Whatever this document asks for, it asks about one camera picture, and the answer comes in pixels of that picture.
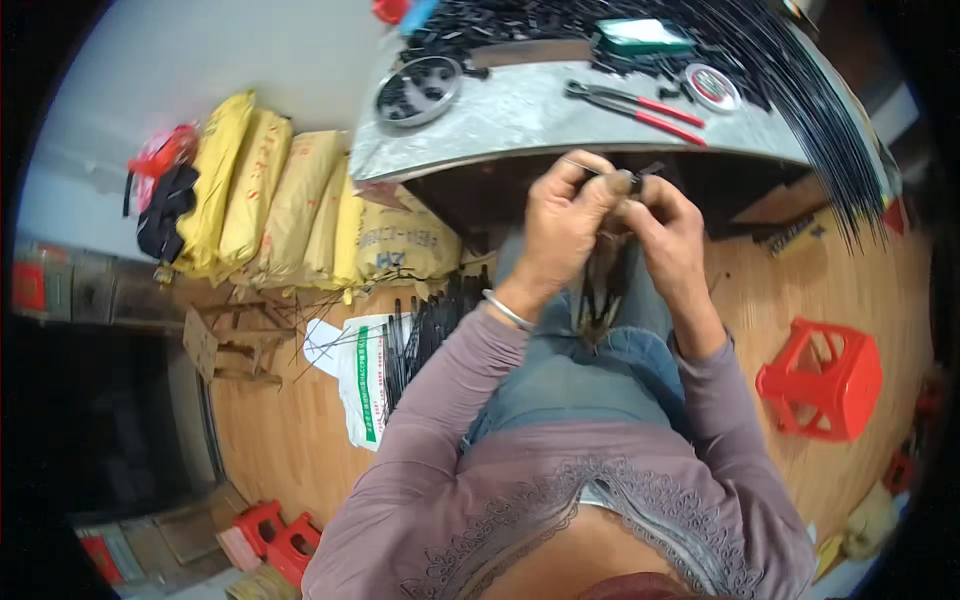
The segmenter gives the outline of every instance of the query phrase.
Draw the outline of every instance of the left hand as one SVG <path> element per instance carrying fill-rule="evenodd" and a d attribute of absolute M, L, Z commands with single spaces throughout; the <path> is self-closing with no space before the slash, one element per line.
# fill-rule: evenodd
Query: left hand
<path fill-rule="evenodd" d="M 575 196 L 576 184 L 588 172 L 564 158 L 605 175 L 589 180 Z M 616 169 L 601 156 L 574 150 L 564 158 L 530 186 L 524 253 L 496 289 L 499 301 L 531 322 L 583 269 L 601 221 L 630 189 L 629 180 L 609 175 Z"/>

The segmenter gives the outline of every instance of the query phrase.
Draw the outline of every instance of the silver bangle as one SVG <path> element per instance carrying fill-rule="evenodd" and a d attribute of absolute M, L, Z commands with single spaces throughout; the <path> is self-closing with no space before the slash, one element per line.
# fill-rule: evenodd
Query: silver bangle
<path fill-rule="evenodd" d="M 496 296 L 493 295 L 493 290 L 484 290 L 483 297 L 487 299 L 487 302 L 489 302 L 493 308 L 499 310 L 501 313 L 503 313 L 504 317 L 510 319 L 517 327 L 523 329 L 524 331 L 533 331 L 534 327 L 536 327 L 536 324 L 530 323 L 526 319 L 521 319 L 514 313 L 514 311 L 507 308 L 503 302 L 497 300 Z"/>

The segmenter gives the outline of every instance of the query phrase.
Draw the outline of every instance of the wooden floor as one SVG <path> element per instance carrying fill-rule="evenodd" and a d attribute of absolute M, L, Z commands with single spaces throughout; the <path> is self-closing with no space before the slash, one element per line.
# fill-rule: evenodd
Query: wooden floor
<path fill-rule="evenodd" d="M 825 244 L 781 261 L 749 241 L 708 244 L 713 299 L 736 338 L 736 353 L 751 382 L 776 356 L 791 320 L 803 316 L 849 324 L 875 336 L 883 365 L 883 390 L 867 430 L 852 444 L 787 438 L 772 431 L 756 399 L 767 443 L 801 517 L 818 537 L 842 529 L 849 512 L 878 477 L 908 430 L 923 372 L 932 361 L 927 326 L 929 242 L 919 235 L 864 244 L 850 255 L 835 232 Z M 390 312 L 407 288 L 383 288 L 353 307 L 326 317 Z M 323 527 L 371 462 L 372 454 L 347 440 L 336 379 L 307 369 L 300 341 L 276 356 L 282 389 L 217 381 L 214 416 L 227 473 L 250 501 L 279 499 L 284 518 L 309 511 Z M 303 375 L 294 383 L 293 380 Z"/>

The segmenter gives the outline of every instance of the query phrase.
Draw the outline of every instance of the pliers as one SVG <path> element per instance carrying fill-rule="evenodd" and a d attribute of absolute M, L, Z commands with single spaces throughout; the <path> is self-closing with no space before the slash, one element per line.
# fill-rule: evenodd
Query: pliers
<path fill-rule="evenodd" d="M 637 121 L 646 123 L 652 127 L 656 127 L 659 130 L 672 133 L 681 139 L 685 139 L 691 144 L 696 144 L 698 146 L 707 145 L 707 142 L 705 142 L 701 137 L 686 130 L 682 130 L 669 121 L 661 119 L 652 114 L 647 114 L 641 110 L 634 110 L 633 108 L 624 106 L 620 102 L 617 102 L 628 102 L 631 104 L 640 105 L 650 110 L 655 110 L 656 112 L 662 112 L 663 114 L 667 114 L 676 119 L 680 119 L 681 121 L 685 121 L 686 123 L 689 123 L 695 127 L 702 128 L 705 125 L 704 120 L 698 116 L 694 116 L 673 107 L 669 107 L 666 104 L 661 104 L 654 100 L 650 100 L 649 98 L 628 94 L 627 92 L 622 92 L 618 89 L 613 89 L 612 87 L 604 87 L 602 85 L 584 85 L 572 79 L 566 82 L 566 86 L 564 87 L 564 95 L 568 98 L 581 98 L 598 107 L 632 116 Z"/>

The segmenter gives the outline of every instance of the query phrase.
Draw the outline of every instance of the jeans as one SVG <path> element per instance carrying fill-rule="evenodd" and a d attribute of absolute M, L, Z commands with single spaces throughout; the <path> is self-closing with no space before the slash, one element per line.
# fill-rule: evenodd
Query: jeans
<path fill-rule="evenodd" d="M 499 285 L 523 250 L 523 234 L 497 253 Z M 684 389 L 665 340 L 672 323 L 636 241 L 628 252 L 633 276 L 613 328 L 596 348 L 571 329 L 570 295 L 540 313 L 523 364 L 508 373 L 464 437 L 464 450 L 487 434 L 558 420 L 640 420 L 672 427 L 690 440 Z"/>

